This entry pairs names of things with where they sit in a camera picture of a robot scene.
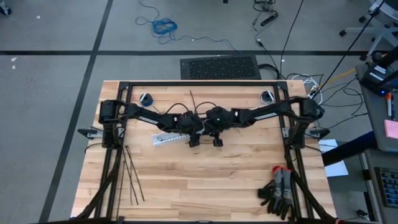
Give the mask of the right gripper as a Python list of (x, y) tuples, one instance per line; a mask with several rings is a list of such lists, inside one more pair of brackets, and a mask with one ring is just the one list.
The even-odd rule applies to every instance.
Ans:
[(236, 127), (237, 123), (234, 111), (227, 111), (226, 109), (217, 106), (206, 112), (205, 132), (213, 133), (214, 147), (223, 147), (223, 141), (220, 139), (219, 133)]

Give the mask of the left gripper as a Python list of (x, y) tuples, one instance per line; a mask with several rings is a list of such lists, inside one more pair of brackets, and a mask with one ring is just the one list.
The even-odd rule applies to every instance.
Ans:
[(193, 111), (188, 110), (182, 114), (173, 114), (175, 128), (173, 132), (180, 134), (190, 134), (188, 141), (189, 147), (200, 145), (199, 132), (204, 130), (203, 120)]

